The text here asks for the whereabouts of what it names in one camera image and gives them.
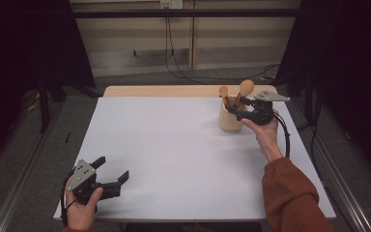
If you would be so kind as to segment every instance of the white table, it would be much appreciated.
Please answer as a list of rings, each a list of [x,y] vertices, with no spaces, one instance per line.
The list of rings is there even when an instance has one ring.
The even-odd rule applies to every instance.
[[[238,86],[229,86],[237,95]],[[98,219],[120,222],[254,221],[266,218],[265,158],[253,132],[220,129],[219,86],[109,87],[99,99],[77,159],[101,156],[98,182],[129,170],[120,197],[98,204]],[[256,86],[254,95],[271,86]],[[327,218],[335,213],[284,102],[291,160],[313,182]],[[278,144],[285,152],[281,127]],[[54,217],[59,218],[58,207]]]

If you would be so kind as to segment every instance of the human hand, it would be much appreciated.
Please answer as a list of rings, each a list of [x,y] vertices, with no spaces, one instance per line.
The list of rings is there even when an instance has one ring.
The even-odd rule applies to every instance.
[[[276,119],[272,119],[272,121],[264,126],[258,126],[251,120],[245,118],[241,119],[241,122],[255,132],[261,152],[268,162],[283,157],[276,139],[278,129],[278,121],[276,121]]]
[[[71,177],[68,179],[66,189],[71,185]],[[73,230],[89,230],[95,221],[95,209],[98,204],[103,188],[96,188],[86,205],[76,201],[72,191],[66,190],[66,205],[68,207],[68,226]]]

